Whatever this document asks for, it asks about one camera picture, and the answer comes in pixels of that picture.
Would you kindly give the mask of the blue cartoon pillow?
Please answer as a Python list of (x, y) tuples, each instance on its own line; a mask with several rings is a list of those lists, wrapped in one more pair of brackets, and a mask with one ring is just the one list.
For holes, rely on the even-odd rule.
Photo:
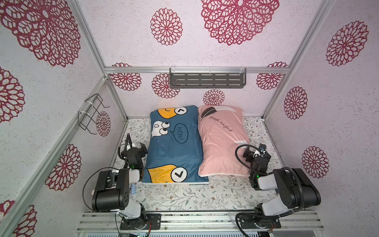
[(199, 175), (203, 162), (198, 107), (157, 109), (150, 114), (151, 138), (143, 183), (208, 184)]

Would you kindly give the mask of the pink good night pillow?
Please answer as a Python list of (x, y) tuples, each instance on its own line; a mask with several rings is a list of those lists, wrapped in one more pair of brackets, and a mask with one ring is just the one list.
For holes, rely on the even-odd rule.
[(204, 105), (198, 109), (198, 131), (203, 146), (203, 162), (198, 174), (249, 176), (247, 162), (240, 163), (235, 150), (249, 144), (243, 126), (243, 110), (225, 105)]

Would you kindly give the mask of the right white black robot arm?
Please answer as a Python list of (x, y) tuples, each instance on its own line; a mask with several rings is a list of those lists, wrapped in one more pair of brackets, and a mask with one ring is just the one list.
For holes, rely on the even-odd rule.
[(321, 194), (300, 168), (283, 167), (267, 172), (271, 155), (265, 144), (243, 144), (235, 150), (236, 159), (250, 171), (250, 184), (256, 191), (277, 191), (277, 197), (259, 204), (253, 216), (277, 219), (321, 204)]

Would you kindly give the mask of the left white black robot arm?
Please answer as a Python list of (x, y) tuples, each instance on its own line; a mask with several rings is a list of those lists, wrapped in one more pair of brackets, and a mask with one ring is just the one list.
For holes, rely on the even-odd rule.
[(127, 228), (143, 229), (148, 224), (145, 208), (130, 199), (131, 185), (142, 179), (144, 168), (142, 158), (148, 151), (145, 144), (135, 147), (130, 134), (117, 151), (118, 157), (125, 161), (122, 169), (105, 167), (98, 174), (92, 193), (91, 210), (95, 212), (114, 211), (121, 217), (121, 224)]

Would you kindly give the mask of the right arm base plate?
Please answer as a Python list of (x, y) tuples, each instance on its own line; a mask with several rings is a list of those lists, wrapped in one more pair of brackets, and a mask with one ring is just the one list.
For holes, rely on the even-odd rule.
[(237, 225), (242, 229), (279, 229), (281, 223), (278, 216), (263, 216), (254, 213), (242, 212), (235, 217)]

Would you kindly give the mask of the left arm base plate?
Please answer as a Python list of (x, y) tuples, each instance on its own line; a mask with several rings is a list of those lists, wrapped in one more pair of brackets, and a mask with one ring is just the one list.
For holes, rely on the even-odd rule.
[(122, 218), (120, 230), (159, 230), (161, 225), (161, 214), (142, 214), (135, 219)]

